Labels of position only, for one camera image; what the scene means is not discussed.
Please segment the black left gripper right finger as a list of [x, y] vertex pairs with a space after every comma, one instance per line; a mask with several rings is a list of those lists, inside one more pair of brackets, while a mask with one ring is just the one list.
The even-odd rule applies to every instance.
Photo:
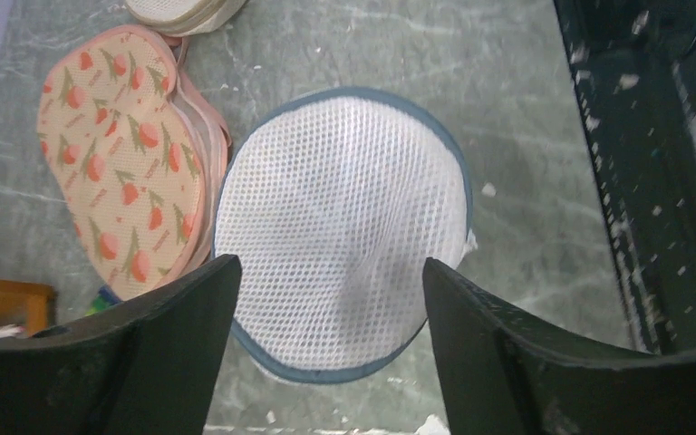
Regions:
[[454, 434], [696, 434], [696, 350], [639, 353], [555, 326], [441, 261], [422, 272]]

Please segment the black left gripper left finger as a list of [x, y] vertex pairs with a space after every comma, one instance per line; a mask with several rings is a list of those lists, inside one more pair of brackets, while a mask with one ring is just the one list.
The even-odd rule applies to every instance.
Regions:
[[242, 277], [219, 256], [97, 314], [0, 339], [0, 434], [199, 434]]

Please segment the white mesh laundry bag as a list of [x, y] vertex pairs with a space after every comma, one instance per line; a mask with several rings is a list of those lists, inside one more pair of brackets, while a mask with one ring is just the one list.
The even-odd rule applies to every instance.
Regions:
[[232, 334], [280, 382], [378, 372], [426, 323], [425, 261], [476, 249], [472, 200], [459, 144], [412, 101], [338, 87], [274, 109], [219, 191], [212, 252], [242, 266]]

